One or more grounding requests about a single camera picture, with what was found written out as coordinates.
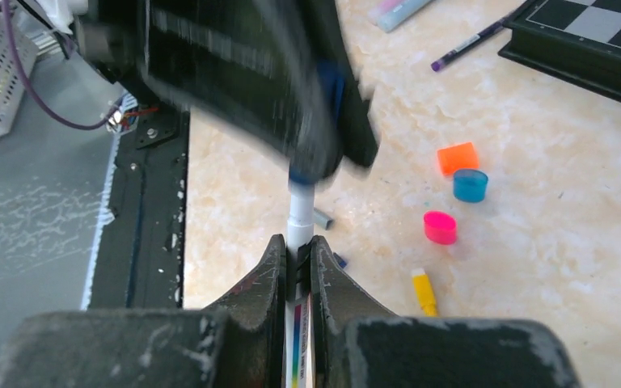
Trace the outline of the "light blue eraser block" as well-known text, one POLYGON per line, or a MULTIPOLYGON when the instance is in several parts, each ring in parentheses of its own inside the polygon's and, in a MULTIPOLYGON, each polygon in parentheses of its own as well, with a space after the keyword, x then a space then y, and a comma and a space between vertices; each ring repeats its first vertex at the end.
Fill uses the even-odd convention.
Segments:
POLYGON ((404 0, 390 11, 381 15, 377 20, 377 26, 384 32, 392 32, 431 2, 432 0, 404 0))

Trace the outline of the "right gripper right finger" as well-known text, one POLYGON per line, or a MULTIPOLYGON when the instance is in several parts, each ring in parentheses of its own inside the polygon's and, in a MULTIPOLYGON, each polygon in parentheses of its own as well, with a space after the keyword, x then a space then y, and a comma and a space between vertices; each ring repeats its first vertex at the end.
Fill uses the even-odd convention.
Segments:
POLYGON ((404 317, 310 242, 318 387, 578 387, 566 347, 524 319, 404 317))

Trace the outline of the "purple whiteboard marker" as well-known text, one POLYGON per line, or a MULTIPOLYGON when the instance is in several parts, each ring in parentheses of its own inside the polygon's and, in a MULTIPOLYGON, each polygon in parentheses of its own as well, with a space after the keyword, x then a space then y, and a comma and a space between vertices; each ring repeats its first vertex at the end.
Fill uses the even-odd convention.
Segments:
POLYGON ((315 186, 289 175, 286 233, 285 385, 306 386, 310 265, 307 244, 314 236, 315 186))

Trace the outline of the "dark blue marker cap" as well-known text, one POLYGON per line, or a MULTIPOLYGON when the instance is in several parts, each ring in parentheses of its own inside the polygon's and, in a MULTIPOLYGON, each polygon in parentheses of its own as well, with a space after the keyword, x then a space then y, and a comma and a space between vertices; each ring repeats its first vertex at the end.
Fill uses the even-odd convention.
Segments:
POLYGON ((334 253, 333 256, 340 268, 344 269, 347 267, 348 263, 344 260, 342 256, 338 255, 337 253, 334 253))

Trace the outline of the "pink highlighter cap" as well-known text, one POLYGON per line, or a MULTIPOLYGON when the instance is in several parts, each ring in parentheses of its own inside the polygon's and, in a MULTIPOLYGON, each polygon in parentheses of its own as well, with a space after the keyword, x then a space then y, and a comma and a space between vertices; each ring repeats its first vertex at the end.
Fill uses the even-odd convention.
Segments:
POLYGON ((451 245, 457 240, 457 222, 448 213, 428 211, 423 216, 427 239, 441 245, 451 245))

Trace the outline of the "yellow pen cap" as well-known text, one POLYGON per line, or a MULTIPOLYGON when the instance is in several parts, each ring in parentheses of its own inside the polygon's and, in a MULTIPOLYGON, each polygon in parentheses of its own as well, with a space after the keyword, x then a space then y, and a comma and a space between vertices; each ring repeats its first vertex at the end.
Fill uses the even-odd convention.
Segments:
POLYGON ((412 284, 423 313, 428 317, 438 317, 437 299, 429 276, 424 269, 412 270, 412 284))

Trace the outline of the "purple gel pen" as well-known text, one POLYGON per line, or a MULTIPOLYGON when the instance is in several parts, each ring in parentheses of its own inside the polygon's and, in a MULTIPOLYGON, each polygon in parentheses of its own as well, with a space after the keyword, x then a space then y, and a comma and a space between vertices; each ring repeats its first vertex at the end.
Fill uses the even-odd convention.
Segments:
POLYGON ((516 10, 510 11, 508 14, 504 15, 496 22, 490 24, 485 29, 477 32, 472 37, 468 38, 457 47, 451 49, 448 53, 438 58, 436 61, 430 64, 430 68, 435 73, 438 73, 445 69, 447 66, 451 65, 453 62, 457 61, 459 58, 467 55, 470 51, 477 48, 479 45, 484 43, 485 41, 493 38, 496 34, 501 32, 504 29, 504 22, 515 12, 516 10))

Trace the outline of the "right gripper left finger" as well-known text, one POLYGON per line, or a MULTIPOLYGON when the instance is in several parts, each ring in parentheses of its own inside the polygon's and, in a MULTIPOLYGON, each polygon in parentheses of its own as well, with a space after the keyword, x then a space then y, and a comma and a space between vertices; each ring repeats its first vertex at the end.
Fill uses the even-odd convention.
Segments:
POLYGON ((0 387, 278 387, 286 246, 201 310, 91 309, 25 319, 0 351, 0 387))

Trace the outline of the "orange highlighter cap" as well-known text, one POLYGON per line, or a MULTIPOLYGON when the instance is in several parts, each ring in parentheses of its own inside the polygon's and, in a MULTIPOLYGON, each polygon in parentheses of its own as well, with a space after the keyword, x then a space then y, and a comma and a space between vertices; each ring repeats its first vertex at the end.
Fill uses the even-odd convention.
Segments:
POLYGON ((444 176, 450 176, 460 169, 479 168, 478 154, 472 142, 437 150, 437 161, 444 176))

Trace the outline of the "blue highlighter cap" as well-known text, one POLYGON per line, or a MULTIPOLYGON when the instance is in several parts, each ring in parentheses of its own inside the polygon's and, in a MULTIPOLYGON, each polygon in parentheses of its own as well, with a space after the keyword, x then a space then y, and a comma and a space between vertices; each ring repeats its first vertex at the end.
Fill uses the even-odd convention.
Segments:
POLYGON ((479 203, 486 197, 488 176, 476 169, 459 169, 453 174, 453 194, 457 200, 479 203))

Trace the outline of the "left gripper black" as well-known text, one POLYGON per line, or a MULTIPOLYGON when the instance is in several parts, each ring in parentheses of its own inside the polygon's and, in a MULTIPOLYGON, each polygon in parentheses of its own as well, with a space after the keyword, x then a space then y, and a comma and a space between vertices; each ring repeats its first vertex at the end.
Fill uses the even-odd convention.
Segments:
POLYGON ((304 183, 378 154, 333 1, 91 1, 83 58, 143 103, 208 112, 289 163, 304 183))

